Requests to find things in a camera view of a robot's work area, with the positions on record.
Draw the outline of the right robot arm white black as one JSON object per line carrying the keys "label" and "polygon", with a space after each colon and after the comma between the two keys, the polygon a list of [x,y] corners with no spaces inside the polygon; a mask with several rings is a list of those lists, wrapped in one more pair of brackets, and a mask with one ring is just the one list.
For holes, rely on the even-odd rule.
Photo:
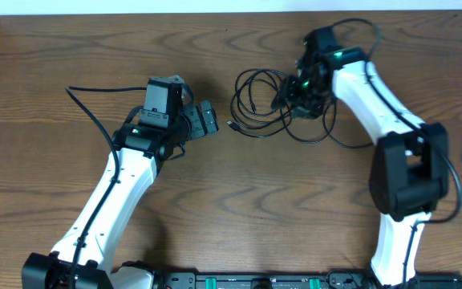
{"label": "right robot arm white black", "polygon": [[354,113],[375,146],[369,190],[381,219],[370,267],[377,286],[401,288],[415,278],[421,230],[448,192],[446,130],[408,111],[359,47],[307,49],[271,106],[315,119],[333,100]]}

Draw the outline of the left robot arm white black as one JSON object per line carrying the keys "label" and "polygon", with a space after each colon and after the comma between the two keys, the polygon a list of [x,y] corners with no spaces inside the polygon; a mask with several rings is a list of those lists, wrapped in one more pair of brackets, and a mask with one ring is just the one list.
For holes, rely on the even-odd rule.
{"label": "left robot arm white black", "polygon": [[115,132],[105,171],[72,227],[47,255],[32,253],[22,268],[25,288],[155,288],[164,282],[136,264],[113,271],[125,228],[162,164],[172,158],[165,145],[216,132],[211,103],[188,104],[178,111],[181,125],[169,132],[146,123],[157,113],[133,108]]}

